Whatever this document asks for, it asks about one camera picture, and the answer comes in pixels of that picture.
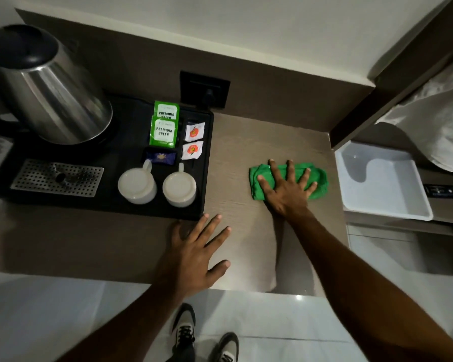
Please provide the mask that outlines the person's right hand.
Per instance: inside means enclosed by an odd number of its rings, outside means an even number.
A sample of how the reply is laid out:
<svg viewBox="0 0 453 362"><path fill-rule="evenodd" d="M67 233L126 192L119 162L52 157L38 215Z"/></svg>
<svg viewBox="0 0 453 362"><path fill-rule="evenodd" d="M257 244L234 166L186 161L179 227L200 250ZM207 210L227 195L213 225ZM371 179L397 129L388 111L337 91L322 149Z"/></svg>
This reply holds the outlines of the person's right hand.
<svg viewBox="0 0 453 362"><path fill-rule="evenodd" d="M308 209L308 199L304 194L310 170L305 170L296 184L290 184L282 177L278 165L273 159L269 159L268 163L275 179L275 194L265 197L268 204L290 223L303 222L308 218L313 218L314 215Z"/></svg>

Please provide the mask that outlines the green cleaning cloth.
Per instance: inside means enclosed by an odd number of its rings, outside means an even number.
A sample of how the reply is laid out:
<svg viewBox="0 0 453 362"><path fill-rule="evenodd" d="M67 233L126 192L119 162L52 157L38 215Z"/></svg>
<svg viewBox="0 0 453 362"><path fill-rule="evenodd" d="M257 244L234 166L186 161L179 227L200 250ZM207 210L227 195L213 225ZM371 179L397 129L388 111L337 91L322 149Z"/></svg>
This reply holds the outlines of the green cleaning cloth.
<svg viewBox="0 0 453 362"><path fill-rule="evenodd" d="M310 170L310 176L305 187L308 190L311 185L316 182L316 189L310 194L309 199L319 199L326 195L328 190L328 179L326 172L316 167L312 163L300 163L295 164L296 181L299 181L300 177L304 174L305 170ZM249 182L251 187L251 194L254 200L265 200L265 194L262 190L260 183L258 182L258 176L263 176L268 182L271 188L275 188L275 179L272 175L271 166L269 164L260 164L258 166L251 167L249 169Z"/></svg>

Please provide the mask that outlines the person's left forearm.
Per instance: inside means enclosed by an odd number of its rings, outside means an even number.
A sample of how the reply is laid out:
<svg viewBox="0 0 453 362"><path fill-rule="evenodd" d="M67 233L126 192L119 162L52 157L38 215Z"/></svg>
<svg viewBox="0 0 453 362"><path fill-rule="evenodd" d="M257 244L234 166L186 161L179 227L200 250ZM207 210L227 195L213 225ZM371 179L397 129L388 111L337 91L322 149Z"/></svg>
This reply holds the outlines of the person's left forearm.
<svg viewBox="0 0 453 362"><path fill-rule="evenodd" d="M151 285L56 362L143 362L158 333L188 292L178 285Z"/></svg>

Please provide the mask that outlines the person's right forearm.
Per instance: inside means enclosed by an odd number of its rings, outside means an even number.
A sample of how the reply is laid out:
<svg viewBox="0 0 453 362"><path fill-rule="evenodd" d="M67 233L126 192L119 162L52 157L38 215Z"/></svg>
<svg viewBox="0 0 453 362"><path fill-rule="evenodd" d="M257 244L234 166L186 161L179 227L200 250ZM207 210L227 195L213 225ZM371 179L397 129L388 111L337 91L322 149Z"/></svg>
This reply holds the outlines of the person's right forearm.
<svg viewBox="0 0 453 362"><path fill-rule="evenodd" d="M307 206L287 208L333 311L369 362L453 362L453 339L423 308L332 236Z"/></svg>

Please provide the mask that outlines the white ceramic cup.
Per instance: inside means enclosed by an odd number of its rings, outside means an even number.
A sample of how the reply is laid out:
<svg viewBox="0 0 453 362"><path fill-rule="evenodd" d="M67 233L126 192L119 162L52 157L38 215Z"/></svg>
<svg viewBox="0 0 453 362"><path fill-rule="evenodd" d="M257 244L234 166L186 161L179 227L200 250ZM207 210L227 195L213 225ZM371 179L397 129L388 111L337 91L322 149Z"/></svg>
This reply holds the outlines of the white ceramic cup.
<svg viewBox="0 0 453 362"><path fill-rule="evenodd" d="M157 183L151 171L152 162L149 159L142 167L125 171L117 183L121 196L135 205L151 202L157 195Z"/></svg>
<svg viewBox="0 0 453 362"><path fill-rule="evenodd" d="M167 202L174 207L185 208L193 204L197 196L197 183L194 177L185 171L183 162L179 164L176 172L164 179L162 192Z"/></svg>

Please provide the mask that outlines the person's left shoe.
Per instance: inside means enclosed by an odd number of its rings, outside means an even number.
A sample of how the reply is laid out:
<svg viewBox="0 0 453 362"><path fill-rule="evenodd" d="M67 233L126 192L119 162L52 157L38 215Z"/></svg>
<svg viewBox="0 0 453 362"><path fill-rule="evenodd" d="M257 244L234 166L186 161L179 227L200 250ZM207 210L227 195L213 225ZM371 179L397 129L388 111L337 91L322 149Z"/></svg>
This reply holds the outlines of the person's left shoe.
<svg viewBox="0 0 453 362"><path fill-rule="evenodd" d="M174 357L188 352L194 356L196 315L190 304L183 303L176 314L171 334L174 338L172 352Z"/></svg>

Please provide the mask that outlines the person's shoe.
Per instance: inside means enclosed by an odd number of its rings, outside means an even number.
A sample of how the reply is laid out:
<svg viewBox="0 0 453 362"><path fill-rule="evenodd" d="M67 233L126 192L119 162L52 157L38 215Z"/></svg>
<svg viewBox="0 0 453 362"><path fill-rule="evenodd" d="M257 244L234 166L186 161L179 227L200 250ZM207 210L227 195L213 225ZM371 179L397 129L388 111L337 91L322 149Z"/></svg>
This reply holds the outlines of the person's shoe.
<svg viewBox="0 0 453 362"><path fill-rule="evenodd" d="M240 342L234 332L228 332L222 336L213 348L208 362L238 362Z"/></svg>
<svg viewBox="0 0 453 362"><path fill-rule="evenodd" d="M196 315L190 304L183 303L176 314L171 334L174 338L172 352L174 357L188 352L194 356Z"/></svg>

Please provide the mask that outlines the black serving tray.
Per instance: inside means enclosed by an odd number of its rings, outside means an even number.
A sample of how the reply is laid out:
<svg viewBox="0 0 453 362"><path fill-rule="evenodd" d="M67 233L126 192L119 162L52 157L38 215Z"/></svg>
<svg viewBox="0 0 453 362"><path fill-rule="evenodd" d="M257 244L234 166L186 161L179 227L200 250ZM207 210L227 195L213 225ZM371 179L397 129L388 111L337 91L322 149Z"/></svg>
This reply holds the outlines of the black serving tray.
<svg viewBox="0 0 453 362"><path fill-rule="evenodd" d="M180 106L179 133L175 150L175 164L152 165L152 175L158 185L156 197L144 205L135 205L121 196L117 183L127 170L141 167L141 155L149 145L151 117L154 103L140 98L109 94L113 120L108 131L93 143L77 146L58 146L35 137L32 133L20 133L0 165L0 198L12 203L38 206L59 206L135 214L171 219L198 220L204 212L211 138L214 115L211 111ZM205 122L202 154L198 159L181 160L186 126ZM92 198L59 194L42 194L12 190L10 188L26 159L104 168L96 195ZM162 192L164 179L178 170L183 162L185 171L197 183L197 194L192 205L177 208L170 205Z"/></svg>

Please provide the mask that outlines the dark blue sachet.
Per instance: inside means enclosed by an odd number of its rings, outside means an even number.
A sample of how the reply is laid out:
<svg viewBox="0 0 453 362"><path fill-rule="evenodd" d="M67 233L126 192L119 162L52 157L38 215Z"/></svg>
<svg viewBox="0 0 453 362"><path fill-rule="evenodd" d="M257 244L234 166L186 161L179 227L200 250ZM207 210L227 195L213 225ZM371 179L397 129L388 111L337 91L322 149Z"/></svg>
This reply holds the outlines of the dark blue sachet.
<svg viewBox="0 0 453 362"><path fill-rule="evenodd" d="M168 165L175 164L177 153L175 150L167 150L159 147L146 147L141 155L141 161L150 160L152 164Z"/></svg>

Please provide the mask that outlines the white sachet with orange print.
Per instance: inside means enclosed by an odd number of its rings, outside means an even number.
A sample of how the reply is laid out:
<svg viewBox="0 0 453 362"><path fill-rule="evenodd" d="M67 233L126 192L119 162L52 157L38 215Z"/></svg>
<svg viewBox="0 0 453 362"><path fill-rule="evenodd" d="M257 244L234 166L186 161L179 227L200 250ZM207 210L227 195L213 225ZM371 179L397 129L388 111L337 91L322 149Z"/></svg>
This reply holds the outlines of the white sachet with orange print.
<svg viewBox="0 0 453 362"><path fill-rule="evenodd" d="M182 146L181 160L198 159L202 154L204 141L188 142Z"/></svg>
<svg viewBox="0 0 453 362"><path fill-rule="evenodd" d="M194 142L204 138L205 122L189 124L185 130L185 142Z"/></svg>

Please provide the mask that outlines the white plastic tray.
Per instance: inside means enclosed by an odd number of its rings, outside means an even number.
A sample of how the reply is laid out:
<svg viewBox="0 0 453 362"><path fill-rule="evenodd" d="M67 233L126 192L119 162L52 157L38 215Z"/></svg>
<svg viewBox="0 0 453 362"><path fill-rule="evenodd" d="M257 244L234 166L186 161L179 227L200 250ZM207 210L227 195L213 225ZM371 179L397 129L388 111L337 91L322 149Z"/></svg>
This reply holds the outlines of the white plastic tray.
<svg viewBox="0 0 453 362"><path fill-rule="evenodd" d="M335 151L335 157L346 210L433 220L417 166L408 152L349 141Z"/></svg>

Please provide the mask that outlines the perforated metal drip grate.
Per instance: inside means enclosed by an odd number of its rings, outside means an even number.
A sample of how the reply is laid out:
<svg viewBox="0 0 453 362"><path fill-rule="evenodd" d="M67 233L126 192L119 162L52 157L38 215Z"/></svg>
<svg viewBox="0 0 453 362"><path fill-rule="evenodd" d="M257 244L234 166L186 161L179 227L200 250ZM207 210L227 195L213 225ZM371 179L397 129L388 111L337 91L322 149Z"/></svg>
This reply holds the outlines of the perforated metal drip grate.
<svg viewBox="0 0 453 362"><path fill-rule="evenodd" d="M26 159L10 188L25 192L92 198L104 168Z"/></svg>

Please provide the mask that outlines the white pillow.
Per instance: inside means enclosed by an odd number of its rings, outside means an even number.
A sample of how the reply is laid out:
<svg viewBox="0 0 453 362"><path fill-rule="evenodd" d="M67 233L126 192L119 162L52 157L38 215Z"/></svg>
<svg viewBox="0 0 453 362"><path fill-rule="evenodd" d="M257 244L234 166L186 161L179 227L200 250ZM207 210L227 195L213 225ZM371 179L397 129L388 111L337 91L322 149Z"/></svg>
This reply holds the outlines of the white pillow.
<svg viewBox="0 0 453 362"><path fill-rule="evenodd" d="M430 162L453 172L453 62L375 123L398 127Z"/></svg>

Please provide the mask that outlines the stainless steel electric kettle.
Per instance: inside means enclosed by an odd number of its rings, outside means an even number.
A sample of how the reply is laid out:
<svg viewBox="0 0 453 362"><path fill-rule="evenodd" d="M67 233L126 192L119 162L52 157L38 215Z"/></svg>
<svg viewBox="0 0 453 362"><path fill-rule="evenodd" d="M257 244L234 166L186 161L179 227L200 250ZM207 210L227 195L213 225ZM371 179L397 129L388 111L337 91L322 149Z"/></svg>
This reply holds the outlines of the stainless steel electric kettle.
<svg viewBox="0 0 453 362"><path fill-rule="evenodd" d="M90 72L49 32L27 24L0 28L0 98L18 122L0 119L0 135L28 129L55 145L78 145L110 126L112 106Z"/></svg>

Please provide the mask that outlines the black wall socket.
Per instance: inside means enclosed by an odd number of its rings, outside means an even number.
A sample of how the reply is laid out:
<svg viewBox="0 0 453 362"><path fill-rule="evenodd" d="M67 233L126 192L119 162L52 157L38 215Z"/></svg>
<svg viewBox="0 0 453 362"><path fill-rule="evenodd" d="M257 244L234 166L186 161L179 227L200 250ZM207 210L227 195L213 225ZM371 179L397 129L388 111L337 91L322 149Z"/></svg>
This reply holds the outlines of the black wall socket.
<svg viewBox="0 0 453 362"><path fill-rule="evenodd" d="M184 105L198 109L224 109L230 81L201 74L180 72L180 99Z"/></svg>

